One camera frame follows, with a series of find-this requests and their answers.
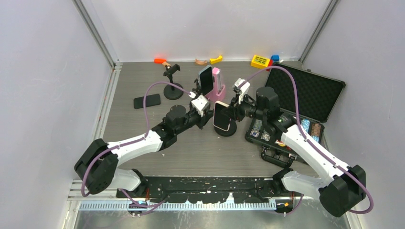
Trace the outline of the smartphone with cream case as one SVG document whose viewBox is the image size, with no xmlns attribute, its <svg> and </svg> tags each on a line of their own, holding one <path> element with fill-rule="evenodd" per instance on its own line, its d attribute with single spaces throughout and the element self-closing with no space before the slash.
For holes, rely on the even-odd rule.
<svg viewBox="0 0 405 229">
<path fill-rule="evenodd" d="M 228 107 L 229 105 L 222 101 L 216 101 L 214 103 L 213 126 L 222 131 L 228 131 L 230 128 L 231 119 L 223 114 L 223 111 Z"/>
</svg>

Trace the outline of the smartphone with clear case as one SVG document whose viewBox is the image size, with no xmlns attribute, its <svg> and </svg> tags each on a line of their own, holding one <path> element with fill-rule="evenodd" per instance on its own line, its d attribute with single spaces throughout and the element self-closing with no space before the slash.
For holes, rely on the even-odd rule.
<svg viewBox="0 0 405 229">
<path fill-rule="evenodd" d="M 207 95 L 213 90 L 212 66 L 205 66 L 198 74 L 201 93 Z"/>
</svg>

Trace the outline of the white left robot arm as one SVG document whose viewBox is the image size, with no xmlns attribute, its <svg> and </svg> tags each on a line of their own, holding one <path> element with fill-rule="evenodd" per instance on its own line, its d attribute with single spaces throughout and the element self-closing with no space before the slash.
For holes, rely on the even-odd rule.
<svg viewBox="0 0 405 229">
<path fill-rule="evenodd" d="M 187 112 L 185 107 L 176 105 L 161 123 L 145 134 L 115 143 L 107 143 L 101 138 L 94 140 L 74 166 L 82 180 L 82 196 L 116 188 L 136 198 L 142 197 L 147 190 L 143 175 L 137 169 L 124 170 L 119 166 L 144 154 L 170 147 L 177 141 L 179 134 L 193 126 L 202 129 L 213 115 L 214 111 L 209 108 L 202 113 L 196 108 Z"/>
</svg>

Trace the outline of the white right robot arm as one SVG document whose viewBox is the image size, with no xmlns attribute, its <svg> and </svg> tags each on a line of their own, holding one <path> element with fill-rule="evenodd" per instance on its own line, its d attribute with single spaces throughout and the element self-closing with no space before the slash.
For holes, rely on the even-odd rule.
<svg viewBox="0 0 405 229">
<path fill-rule="evenodd" d="M 365 198 L 369 199 L 368 213 L 373 209 L 373 200 L 366 188 L 366 172 L 359 166 L 349 166 L 339 160 L 306 133 L 299 117 L 281 112 L 278 95 L 271 87 L 256 91 L 256 100 L 249 102 L 248 89 L 234 86 L 235 97 L 229 105 L 230 118 L 240 121 L 244 117 L 262 122 L 270 133 L 271 141 L 280 141 L 298 153 L 318 174 L 318 177 L 303 175 L 291 168 L 284 168 L 273 175 L 273 191 L 284 196 L 298 192 L 317 199 L 331 215 L 341 217 Z"/>
</svg>

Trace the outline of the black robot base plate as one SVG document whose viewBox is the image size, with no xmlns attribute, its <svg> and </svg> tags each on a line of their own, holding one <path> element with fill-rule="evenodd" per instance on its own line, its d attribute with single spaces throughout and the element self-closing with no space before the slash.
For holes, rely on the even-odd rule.
<svg viewBox="0 0 405 229">
<path fill-rule="evenodd" d="M 150 200 L 153 203 L 204 204 L 264 203 L 270 198 L 298 197 L 298 193 L 282 191 L 267 177 L 144 177 L 140 186 L 128 191 L 133 198 Z"/>
</svg>

